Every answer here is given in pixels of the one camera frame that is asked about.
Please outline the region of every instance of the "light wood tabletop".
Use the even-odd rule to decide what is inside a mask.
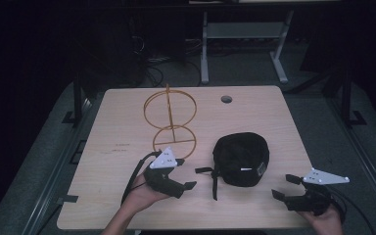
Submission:
[[[184,87],[193,97],[169,95],[174,124],[186,122],[197,138],[193,154],[169,178],[180,183],[197,181],[180,199],[170,198],[136,214],[129,229],[256,229],[308,226],[293,211],[271,196],[271,189],[302,195],[303,186],[286,182],[285,174],[306,175],[311,169],[304,144],[280,89],[276,86]],[[119,208],[122,193],[139,160],[153,152],[159,131],[145,120],[144,104],[164,88],[114,89],[106,92],[68,195],[76,203],[64,203],[58,218],[61,229],[103,229]],[[221,102],[230,96],[229,104]],[[169,125],[166,97],[159,96],[146,109],[147,119]],[[190,138],[178,128],[177,139]],[[267,141],[270,161],[259,184],[240,188],[218,178],[218,201],[212,198],[212,178],[196,174],[195,168],[211,166],[216,141],[225,135],[254,132]],[[171,138],[164,132],[159,138]],[[193,147],[192,142],[173,144],[177,158]],[[147,165],[154,158],[145,162]]]

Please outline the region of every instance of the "dark floor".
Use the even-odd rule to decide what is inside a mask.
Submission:
[[[316,73],[300,71],[306,51],[304,43],[289,42],[281,61],[290,81],[281,84],[269,60],[273,44],[253,50],[240,50],[224,57],[210,57],[208,86],[277,85],[288,90],[307,81]],[[199,65],[199,56],[188,61]],[[192,64],[164,63],[155,66],[164,74],[162,85],[196,86],[199,72]],[[152,75],[159,79],[157,70]],[[321,94],[325,82],[319,82],[300,94],[285,95],[286,102],[315,168],[348,176],[350,184],[336,188],[349,197],[367,217],[376,231],[376,112],[365,93],[352,87],[352,109],[360,111],[366,125],[347,128],[339,117],[340,94],[326,99]],[[152,87],[147,77],[139,87]],[[57,228],[57,201],[66,196],[76,169],[69,164],[75,147],[85,140],[103,99],[103,92],[91,99],[77,128],[62,123],[73,110],[72,84],[66,87],[23,162],[17,177],[0,205],[0,234],[99,234],[100,231],[62,231]],[[344,224],[346,234],[370,234],[366,221],[347,203]],[[267,234],[314,234],[310,228],[265,230]]]

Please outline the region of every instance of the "gold vertical rod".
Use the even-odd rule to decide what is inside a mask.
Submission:
[[[169,100],[169,85],[166,85],[166,99],[167,99],[167,113],[169,114],[169,123],[172,130],[173,142],[176,141],[175,130],[173,129],[173,120],[172,120],[172,110],[170,109],[170,100]]]

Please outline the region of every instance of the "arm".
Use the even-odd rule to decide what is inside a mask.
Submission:
[[[298,211],[298,214],[310,223],[317,235],[344,235],[340,214],[332,205],[319,216],[310,211]]]
[[[133,216],[150,207],[154,202],[169,197],[168,195],[154,191],[148,185],[144,184],[145,181],[143,174],[135,178],[133,187],[136,188],[134,188],[129,193],[126,200],[124,200],[115,216],[103,231],[103,235],[123,234]]]

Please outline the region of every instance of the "person's left hand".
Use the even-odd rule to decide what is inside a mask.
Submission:
[[[153,203],[169,198],[168,195],[153,190],[146,184],[145,176],[139,174],[132,185],[132,190],[123,202],[123,206],[131,207],[135,213],[140,212]]]

